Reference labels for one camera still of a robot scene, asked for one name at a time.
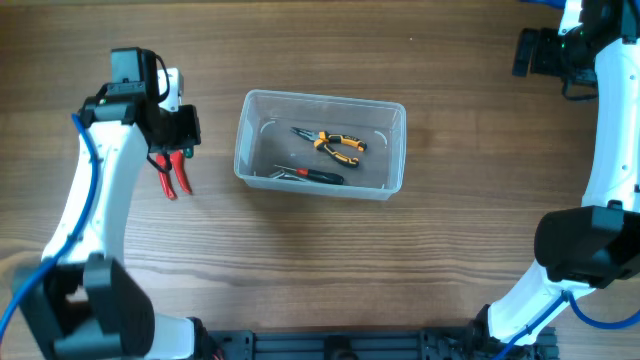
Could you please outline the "red handled pruning shears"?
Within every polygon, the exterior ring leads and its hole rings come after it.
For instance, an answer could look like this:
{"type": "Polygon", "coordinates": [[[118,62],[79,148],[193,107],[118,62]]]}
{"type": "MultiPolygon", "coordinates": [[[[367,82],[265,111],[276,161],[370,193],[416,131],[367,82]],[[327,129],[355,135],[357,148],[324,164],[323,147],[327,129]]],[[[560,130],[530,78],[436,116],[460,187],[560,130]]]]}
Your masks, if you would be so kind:
{"type": "Polygon", "coordinates": [[[160,185],[164,195],[169,200],[176,200],[178,198],[172,183],[173,179],[178,182],[178,185],[184,193],[188,195],[193,194],[185,170],[186,159],[187,157],[182,151],[175,151],[171,154],[157,154],[155,156],[155,163],[159,168],[158,176],[160,185]]]}

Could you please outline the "silver metal wrench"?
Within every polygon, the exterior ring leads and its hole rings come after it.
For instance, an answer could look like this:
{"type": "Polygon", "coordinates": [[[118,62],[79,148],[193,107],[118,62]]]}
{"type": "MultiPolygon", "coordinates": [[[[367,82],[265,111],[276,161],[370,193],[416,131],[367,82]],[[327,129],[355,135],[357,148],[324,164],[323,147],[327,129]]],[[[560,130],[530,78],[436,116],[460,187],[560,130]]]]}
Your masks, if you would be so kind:
{"type": "Polygon", "coordinates": [[[291,181],[300,181],[300,182],[308,182],[308,179],[295,175],[291,172],[288,172],[284,169],[279,169],[278,171],[269,175],[269,178],[272,179],[281,179],[281,180],[291,180],[291,181]]]}

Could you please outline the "orange black pliers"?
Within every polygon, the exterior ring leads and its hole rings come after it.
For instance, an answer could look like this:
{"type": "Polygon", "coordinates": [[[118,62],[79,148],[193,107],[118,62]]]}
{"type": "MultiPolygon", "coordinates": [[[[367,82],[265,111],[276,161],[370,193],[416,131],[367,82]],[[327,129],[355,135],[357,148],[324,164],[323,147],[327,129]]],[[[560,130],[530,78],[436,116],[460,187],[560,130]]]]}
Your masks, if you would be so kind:
{"type": "Polygon", "coordinates": [[[299,127],[292,127],[291,131],[311,142],[319,152],[327,154],[332,160],[347,168],[357,168],[360,165],[360,160],[357,157],[349,157],[337,151],[333,147],[334,144],[350,146],[359,152],[365,152],[368,148],[366,142],[350,135],[329,133],[327,131],[311,131],[299,127]]]}

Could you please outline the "black red handled screwdriver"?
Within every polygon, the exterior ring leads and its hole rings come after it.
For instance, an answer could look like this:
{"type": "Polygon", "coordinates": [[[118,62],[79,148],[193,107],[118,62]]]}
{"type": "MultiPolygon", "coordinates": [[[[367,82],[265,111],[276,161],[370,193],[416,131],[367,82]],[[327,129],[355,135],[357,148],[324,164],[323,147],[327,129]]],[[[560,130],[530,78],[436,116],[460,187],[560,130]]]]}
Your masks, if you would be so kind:
{"type": "Polygon", "coordinates": [[[278,170],[284,169],[295,175],[304,177],[308,179],[308,182],[316,182],[329,185],[343,185],[345,182],[344,177],[336,173],[324,172],[309,168],[290,168],[281,165],[277,165],[277,168],[278,170]]]}

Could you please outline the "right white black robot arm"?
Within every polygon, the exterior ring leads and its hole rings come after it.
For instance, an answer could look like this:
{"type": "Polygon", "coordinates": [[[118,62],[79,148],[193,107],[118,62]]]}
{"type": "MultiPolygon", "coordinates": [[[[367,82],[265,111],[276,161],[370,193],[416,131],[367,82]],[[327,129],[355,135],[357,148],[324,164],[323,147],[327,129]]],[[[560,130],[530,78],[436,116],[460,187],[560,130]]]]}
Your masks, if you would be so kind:
{"type": "Polygon", "coordinates": [[[615,322],[587,316],[579,298],[639,272],[639,3],[637,0],[553,1],[558,28],[525,28],[512,73],[559,78],[566,100],[598,103],[590,178],[578,208],[550,212],[539,222],[534,261],[501,299],[468,325],[469,354],[504,359],[533,344],[565,309],[585,324],[620,330],[638,324],[633,314],[615,322]],[[573,85],[589,93],[573,97],[573,85]]]}

